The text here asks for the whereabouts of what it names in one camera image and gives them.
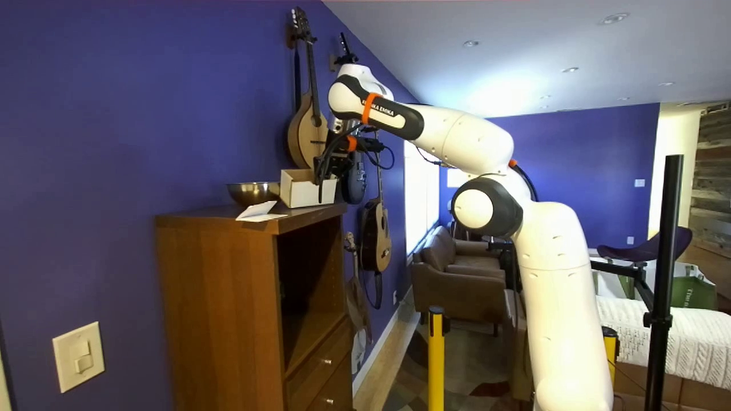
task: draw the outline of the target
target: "black cable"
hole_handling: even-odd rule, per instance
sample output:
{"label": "black cable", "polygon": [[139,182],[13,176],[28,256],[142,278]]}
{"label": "black cable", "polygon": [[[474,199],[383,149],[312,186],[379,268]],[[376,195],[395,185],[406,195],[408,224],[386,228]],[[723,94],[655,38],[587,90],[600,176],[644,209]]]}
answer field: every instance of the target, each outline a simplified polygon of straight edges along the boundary
{"label": "black cable", "polygon": [[366,157],[368,157],[371,163],[376,167],[376,169],[392,169],[392,167],[395,167],[395,153],[392,153],[391,146],[383,146],[383,151],[391,154],[391,162],[389,162],[389,163],[383,163],[383,162],[379,159],[379,153],[372,153],[372,151],[366,151]]}
{"label": "black cable", "polygon": [[414,149],[415,149],[415,153],[419,153],[424,162],[440,167],[440,162],[439,162],[439,159],[427,157],[422,149],[419,149],[419,146],[414,146]]}
{"label": "black cable", "polygon": [[532,185],[530,176],[526,173],[526,169],[522,169],[519,162],[510,162],[510,169],[514,169],[526,179],[526,185],[530,190],[530,199],[539,200],[539,192],[534,190],[534,185]]}

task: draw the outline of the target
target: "ceiling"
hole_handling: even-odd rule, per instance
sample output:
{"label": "ceiling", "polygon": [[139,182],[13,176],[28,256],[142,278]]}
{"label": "ceiling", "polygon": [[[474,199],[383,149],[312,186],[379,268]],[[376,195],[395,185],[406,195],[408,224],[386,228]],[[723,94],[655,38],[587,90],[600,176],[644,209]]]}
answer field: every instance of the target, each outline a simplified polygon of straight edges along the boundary
{"label": "ceiling", "polygon": [[511,117],[731,101],[731,0],[325,4],[427,104]]}

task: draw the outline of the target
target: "white bedding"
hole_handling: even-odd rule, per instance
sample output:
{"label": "white bedding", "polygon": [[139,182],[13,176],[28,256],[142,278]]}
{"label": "white bedding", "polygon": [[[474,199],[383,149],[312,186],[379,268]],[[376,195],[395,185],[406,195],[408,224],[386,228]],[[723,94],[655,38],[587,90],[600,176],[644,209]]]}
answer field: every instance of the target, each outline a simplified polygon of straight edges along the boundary
{"label": "white bedding", "polygon": [[[652,328],[638,299],[596,296],[599,319],[620,334],[620,363],[647,367]],[[731,391],[731,314],[701,307],[671,307],[667,373]]]}

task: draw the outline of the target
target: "black stand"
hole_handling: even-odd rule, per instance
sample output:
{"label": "black stand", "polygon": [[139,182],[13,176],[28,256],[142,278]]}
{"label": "black stand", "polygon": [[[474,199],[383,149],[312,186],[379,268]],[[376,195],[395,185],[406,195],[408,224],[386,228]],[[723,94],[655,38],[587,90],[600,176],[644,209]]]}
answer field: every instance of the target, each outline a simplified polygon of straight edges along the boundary
{"label": "black stand", "polygon": [[679,194],[680,194],[683,154],[665,157],[665,179],[662,179],[662,215],[660,215],[660,243],[657,243],[657,268],[655,289],[652,292],[644,282],[644,268],[640,267],[617,267],[608,262],[591,262],[595,268],[612,272],[620,275],[633,275],[649,313],[644,314],[644,327],[652,327],[649,340],[649,363],[647,363],[647,396],[644,411],[657,411],[662,407],[662,384],[665,384],[665,357],[667,357],[667,331],[671,327],[669,314],[669,292],[673,275],[673,238],[679,222]]}

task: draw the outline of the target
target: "wooden cabinet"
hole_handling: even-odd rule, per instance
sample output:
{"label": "wooden cabinet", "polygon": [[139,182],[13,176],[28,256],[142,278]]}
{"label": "wooden cabinet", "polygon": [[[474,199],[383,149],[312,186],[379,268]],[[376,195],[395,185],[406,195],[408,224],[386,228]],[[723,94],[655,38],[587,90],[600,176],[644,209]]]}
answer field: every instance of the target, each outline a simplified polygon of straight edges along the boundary
{"label": "wooden cabinet", "polygon": [[156,218],[177,409],[352,409],[343,209]]}
{"label": "wooden cabinet", "polygon": [[720,307],[731,311],[731,102],[701,114],[694,159],[691,228],[683,259],[717,284]]}

